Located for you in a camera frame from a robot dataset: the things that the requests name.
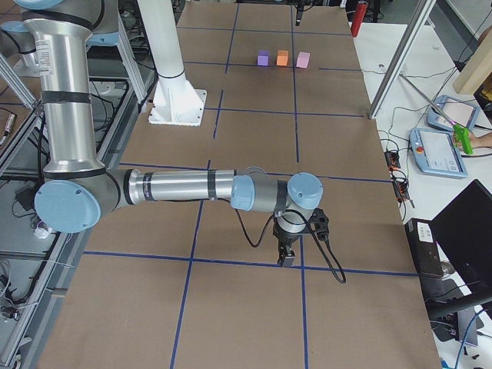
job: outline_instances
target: colored block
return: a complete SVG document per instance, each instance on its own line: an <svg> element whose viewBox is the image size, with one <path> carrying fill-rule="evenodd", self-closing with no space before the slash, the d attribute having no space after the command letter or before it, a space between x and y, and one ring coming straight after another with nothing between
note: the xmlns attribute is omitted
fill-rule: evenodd
<svg viewBox="0 0 492 369"><path fill-rule="evenodd" d="M311 54L308 52L300 52L298 55L298 61L296 63L296 67L298 68L307 68L309 64L309 57Z"/></svg>
<svg viewBox="0 0 492 369"><path fill-rule="evenodd" d="M260 52L258 52L258 65L268 67L269 63L270 53L268 52L268 50L260 50Z"/></svg>
<svg viewBox="0 0 492 369"><path fill-rule="evenodd" d="M277 53L277 65L279 67L287 67L289 62L289 52L287 50L279 50Z"/></svg>

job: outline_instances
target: green clip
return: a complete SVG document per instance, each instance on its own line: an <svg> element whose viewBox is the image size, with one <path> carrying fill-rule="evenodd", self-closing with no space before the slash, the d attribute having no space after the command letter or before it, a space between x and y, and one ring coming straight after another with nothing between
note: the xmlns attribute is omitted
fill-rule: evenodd
<svg viewBox="0 0 492 369"><path fill-rule="evenodd" d="M467 155L471 155L474 153L474 150L471 147L470 144L470 137L468 137L468 134L470 131L468 128L463 127L462 125L454 125L454 138L456 142L460 142L461 145L463 146L463 152Z"/></svg>

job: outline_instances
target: red object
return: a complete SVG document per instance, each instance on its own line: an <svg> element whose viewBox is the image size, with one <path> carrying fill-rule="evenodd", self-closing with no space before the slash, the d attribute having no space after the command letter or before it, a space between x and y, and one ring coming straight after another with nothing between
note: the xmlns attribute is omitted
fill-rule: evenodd
<svg viewBox="0 0 492 369"><path fill-rule="evenodd" d="M361 29L362 21L366 16L367 2L358 2L355 9L354 19L352 19L352 37L357 37L359 34L359 29Z"/></svg>

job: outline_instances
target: black monitor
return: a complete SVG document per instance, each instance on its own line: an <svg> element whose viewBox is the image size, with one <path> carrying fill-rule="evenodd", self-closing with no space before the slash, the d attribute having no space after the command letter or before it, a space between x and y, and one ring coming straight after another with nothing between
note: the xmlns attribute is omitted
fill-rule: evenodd
<svg viewBox="0 0 492 369"><path fill-rule="evenodd" d="M492 309L492 194L477 179L472 181L432 220L430 229L472 291L441 310L478 304Z"/></svg>

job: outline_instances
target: purple cube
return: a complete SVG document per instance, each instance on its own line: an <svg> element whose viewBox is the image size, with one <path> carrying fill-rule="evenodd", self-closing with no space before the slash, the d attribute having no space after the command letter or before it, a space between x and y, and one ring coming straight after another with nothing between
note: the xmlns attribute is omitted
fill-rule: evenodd
<svg viewBox="0 0 492 369"><path fill-rule="evenodd" d="M310 56L311 55L308 52L300 52L296 66L298 68L307 68L308 64L309 64L309 57Z"/></svg>
<svg viewBox="0 0 492 369"><path fill-rule="evenodd" d="M270 53L268 50L260 50L260 52L258 52L258 65L268 67L269 59Z"/></svg>

